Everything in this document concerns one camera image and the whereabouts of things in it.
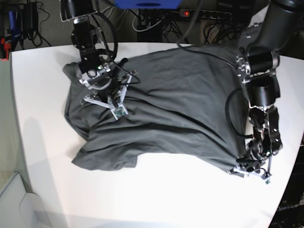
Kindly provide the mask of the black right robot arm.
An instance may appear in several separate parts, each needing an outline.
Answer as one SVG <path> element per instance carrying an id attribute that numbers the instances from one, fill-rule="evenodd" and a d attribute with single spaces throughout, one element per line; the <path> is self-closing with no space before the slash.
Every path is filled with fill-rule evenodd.
<path id="1" fill-rule="evenodd" d="M 112 22 L 100 12 L 97 0 L 62 0 L 60 17 L 63 22 L 71 21 L 74 30 L 71 34 L 73 45 L 79 50 L 81 61 L 76 64 L 75 72 L 79 83 L 92 94 L 86 95 L 86 103 L 109 109 L 119 119 L 128 115 L 124 106 L 128 86 L 140 82 L 136 71 L 127 71 L 123 65 L 126 58 L 115 62 L 118 52 L 118 40 Z M 110 50 L 100 24 L 93 26 L 90 19 L 97 17 L 109 26 L 114 39 L 114 48 Z"/>

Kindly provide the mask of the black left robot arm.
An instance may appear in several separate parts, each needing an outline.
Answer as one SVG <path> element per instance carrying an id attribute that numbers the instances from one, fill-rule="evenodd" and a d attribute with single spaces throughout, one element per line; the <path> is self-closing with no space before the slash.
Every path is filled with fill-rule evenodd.
<path id="1" fill-rule="evenodd" d="M 240 25 L 238 51 L 235 62 L 229 65 L 237 72 L 239 91 L 248 104 L 248 118 L 253 133 L 239 133 L 249 139 L 246 151 L 235 161 L 225 159 L 223 152 L 204 155 L 202 159 L 224 169 L 231 175 L 255 175 L 263 180 L 271 177 L 272 158 L 283 147 L 279 132 L 279 113 L 275 106 L 280 97 L 276 70 L 280 65 L 280 51 L 290 35 L 296 31 L 304 16 L 301 0 L 272 0 L 262 22 Z"/>

